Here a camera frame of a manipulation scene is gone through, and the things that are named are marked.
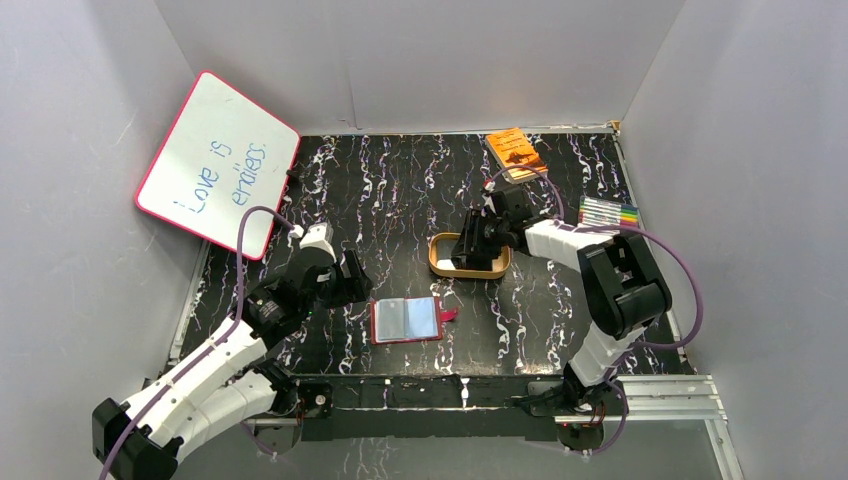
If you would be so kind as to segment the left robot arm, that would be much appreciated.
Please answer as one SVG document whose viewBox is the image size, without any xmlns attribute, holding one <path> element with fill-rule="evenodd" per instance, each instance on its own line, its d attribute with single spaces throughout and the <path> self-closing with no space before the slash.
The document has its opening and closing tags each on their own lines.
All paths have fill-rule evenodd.
<svg viewBox="0 0 848 480">
<path fill-rule="evenodd" d="M 146 388 L 92 413 L 101 478 L 169 479 L 191 450 L 232 424 L 270 412 L 286 416 L 299 404 L 296 382 L 265 356 L 300 330 L 318 308 L 366 301 L 372 282 L 357 253 L 338 257 L 333 230 L 306 229 L 285 270 L 241 291 L 218 329 Z"/>
</svg>

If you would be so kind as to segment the red card holder wallet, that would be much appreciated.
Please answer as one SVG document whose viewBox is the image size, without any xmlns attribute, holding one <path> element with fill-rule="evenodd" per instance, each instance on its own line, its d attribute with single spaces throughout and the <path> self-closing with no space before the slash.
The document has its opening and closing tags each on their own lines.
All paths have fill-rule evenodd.
<svg viewBox="0 0 848 480">
<path fill-rule="evenodd" d="M 459 313 L 458 308 L 445 310 L 438 296 L 380 299 L 369 307 L 375 345 L 440 340 L 444 325 Z"/>
</svg>

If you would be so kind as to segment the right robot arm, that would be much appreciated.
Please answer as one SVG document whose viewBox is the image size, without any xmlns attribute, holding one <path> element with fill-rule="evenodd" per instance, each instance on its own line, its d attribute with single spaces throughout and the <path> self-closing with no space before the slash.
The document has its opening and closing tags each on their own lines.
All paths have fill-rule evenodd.
<svg viewBox="0 0 848 480">
<path fill-rule="evenodd" d="M 568 225 L 538 212 L 521 187 L 497 188 L 488 182 L 484 205 L 467 212 L 450 262 L 459 270 L 489 272 L 503 248 L 580 274 L 589 330 L 566 363 L 561 385 L 530 394 L 526 402 L 590 413 L 610 391 L 615 363 L 672 306 L 645 237 L 634 231 Z"/>
</svg>

